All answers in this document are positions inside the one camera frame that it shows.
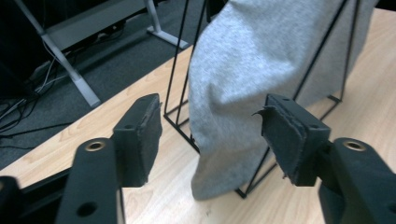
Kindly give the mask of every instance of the metal stand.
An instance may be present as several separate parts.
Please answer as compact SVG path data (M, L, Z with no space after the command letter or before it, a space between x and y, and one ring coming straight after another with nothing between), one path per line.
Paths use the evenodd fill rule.
M180 41L180 43L177 44L177 38L162 31L153 1L144 0L144 3L153 24L153 26L149 27L148 30L159 38L176 45L179 48L185 49L188 46L187 42ZM38 23L29 8L22 2L22 0L16 0L16 4L21 9L22 13L27 17L29 22L35 27L37 33L43 39L44 43L52 51L53 56L67 71L68 75L90 107L95 108L99 106L101 101L93 92L85 79L81 76L81 74L70 64L69 61L67 61L66 57L62 53L62 49L66 49L84 37L94 34L100 29L106 28L108 25L111 25L116 21L122 20L130 14L128 7L132 7L135 2L131 0L106 2L96 7L96 9L93 8L91 12L87 12L84 15L72 18L65 23L55 25L54 27L49 28L48 31L44 30L44 28ZM73 38L65 38L65 36L73 35Z
M155 10L154 3L152 0L145 0L146 8L148 10L148 14L151 17L152 26L148 28L148 32L163 39L164 41L177 46L181 49L186 49L189 45L186 41L180 40L178 44L178 39L175 36L169 35L161 29L160 21L158 20L157 11Z
M301 83L299 84L296 92L294 93L293 96L293 100L296 100L298 98L298 96L301 93L301 90L305 84L305 82L308 80L309 75L311 74L311 71L316 63L316 61L318 60L318 56L321 53L323 47L325 46L334 25L337 23L341 13L343 12L344 8L346 7L348 0L344 0L340 7L338 8L337 12L335 13L335 15L333 16L332 19L332 23L330 24L325 36L323 36L323 39L321 41L321 43L318 46L317 52L315 53L311 64L309 64L305 75L301 81ZM358 10L359 10L359 6L360 6L360 0L356 1L356 5L355 5L355 12L354 12L354 16L353 16L353 20L351 22L351 30L350 30L350 36L349 36L349 40L348 40L348 49L347 49L347 53L346 53L346 63L345 63L345 70L344 70L344 78L343 78L343 83L342 83L342 87L341 87L341 94L340 97L337 98L333 95L329 95L328 99L333 101L333 105L320 117L320 120L325 119L343 100L344 97L344 92L345 92L345 85L346 85L346 80L347 80L347 71L348 71L348 67L349 67L349 61L350 61L350 54L351 54L351 49L353 46L353 37L355 34L355 25L356 25L356 18L358 15ZM194 40L194 46L197 43L198 40L198 36L199 36L199 31L201 29L201 24L202 24L202 20L203 20L203 16L205 14L205 6L206 6L207 0L204 0L203 6L202 6L202 11L201 11L201 15L200 15L200 19L198 21L198 28L197 28L197 33L195 36L195 40ZM184 22L186 20L186 14L187 14L187 8L189 5L189 0L186 0L186 5L184 8L184 12L183 12L183 16L182 16L182 22L180 25L180 32L179 32L179 37L178 39L180 39L182 37L183 34L183 27L184 27ZM170 80L169 80L169 85L168 85L168 92L166 95L166 100L165 100L165 105L164 105L164 117L165 119L180 133L180 135L199 153L199 148L198 146L196 146L194 138L192 136L192 133L188 134L186 132L184 132L182 129L189 124L189 119L184 119L184 120L180 120L180 114L181 114L181 110L184 106L186 106L188 104L188 99L185 99L185 95L186 95L186 90L187 90L187 84L188 84L188 74L186 74L185 76L185 80L184 80L184 86L183 86L183 90L181 93L181 96L179 98L179 104L178 106L176 106L175 108L169 109L168 110L168 103L169 103L169 98L170 98L170 92L172 89L172 84L173 84L173 80L174 80L174 75L175 75L175 67L177 65L177 55L179 53L179 50L177 48L176 53L175 53L175 60L173 63L173 67L172 67L172 73L170 76ZM171 116L174 115L176 113L176 118L175 119L171 119ZM265 177L268 176L268 174L270 174L271 171L274 170L274 168L276 167L276 164L270 165L265 171L262 172L262 167L263 164L265 162L265 160L268 157L270 148L268 147L265 152L263 153L262 156L262 160L259 164L259 166L256 169L256 172L254 174L254 176L250 179L249 183L247 184L247 188L245 190L242 189L236 189L235 192L238 193L242 198L246 198L249 193L251 191L253 191L263 180Z

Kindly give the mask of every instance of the gray cloth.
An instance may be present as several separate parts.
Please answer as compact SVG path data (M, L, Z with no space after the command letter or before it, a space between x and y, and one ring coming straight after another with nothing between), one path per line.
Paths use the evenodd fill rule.
M231 0L206 27L190 64L191 132L201 150L193 197L247 183L266 149L268 92L292 97L342 1ZM348 1L297 102L310 105L342 87L355 0ZM349 70L365 41L376 0L361 1Z

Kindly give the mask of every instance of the wooden table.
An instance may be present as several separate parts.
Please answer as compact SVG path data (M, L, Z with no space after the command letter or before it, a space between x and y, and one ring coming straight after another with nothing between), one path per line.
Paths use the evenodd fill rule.
M377 150L396 171L396 13L376 9L368 40L346 84L344 102L325 123L332 139L352 137ZM174 87L181 87L190 51L179 56ZM140 96L166 94L172 61L120 92L84 118L53 136L0 172L16 176L22 187L69 167L86 140L109 137L112 128ZM230 192L196 202L191 178L198 154L163 119L160 150L149 182L125 189L128 223L323 223L317 188L295 188L276 168L242 200Z

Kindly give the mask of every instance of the black metal rod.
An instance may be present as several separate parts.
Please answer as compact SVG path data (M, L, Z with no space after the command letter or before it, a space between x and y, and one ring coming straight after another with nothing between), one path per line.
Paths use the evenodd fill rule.
M259 174L260 169L262 168L262 165L264 164L265 159L268 156L268 153L270 152L270 148L267 147L267 149L265 150L264 154L262 155L262 160L259 163L259 166L257 167L256 172L254 173L253 177L250 179L250 182L247 186L247 192L251 191L250 188L253 185L254 181L256 180L257 175Z
M201 26L202 26L202 20L204 19L204 15L205 15L206 2L207 2L207 0L205 0L203 2L203 4L202 4L201 14L200 14L199 21L198 21L198 27L197 27L197 30L196 30L196 33L195 33L194 44L192 46L192 52L194 52L196 43L198 42L198 37L199 37L200 31L201 31ZM180 96L180 104L178 104L178 111L177 111L177 116L176 116L176 124L178 124L178 120L180 118L181 103L184 101L184 96L186 94L188 81L189 81L189 70L187 70L187 75L186 75L186 77L184 79L183 91L181 92L181 96Z
M349 42L348 42L348 48L347 48L347 54L346 54L346 63L345 63L345 68L344 68L343 86L341 88L341 95L340 95L341 101L344 99L344 93L345 93L346 82L347 82L347 73L349 70L350 56L352 54L353 40L355 37L356 23L357 23L357 19L358 19L360 6L361 6L361 0L356 0L355 12L354 12L351 27L350 27Z
M167 109L168 103L169 103L169 96L171 94L172 82L173 82L173 78L174 78L174 74L175 74L175 68L176 68L176 63L177 63L178 49L180 47L181 37L183 36L184 22L186 20L187 8L189 7L189 2L190 2L190 0L186 0L186 4L184 5L183 16L182 16L181 24L180 24L180 31L178 32L178 40L177 40L177 46L176 46L176 51L175 51L175 57L174 57L173 65L172 65L171 77L169 79L168 92L166 93L165 106L164 106L164 109L163 109L164 114L166 114L166 109Z
M332 29L334 28L335 24L337 23L341 13L343 12L345 5L347 3L347 0L344 0L340 7L338 8L337 12L335 13L333 19L332 19L332 23L330 24L329 28L326 31L325 36L323 36L322 41L320 42L317 51L314 54L314 58L312 59L311 63L308 66L308 69L306 70L304 77L302 79L302 81L300 82L300 84L297 87L297 91L294 93L293 96L293 100L297 101L298 96L300 95L300 92L305 84L305 82L307 81L309 75L311 74L312 69L314 68L314 65L316 63L316 61L318 60L319 54L321 53L321 51L323 50L324 46L326 45L327 40L329 39L330 34L332 33Z

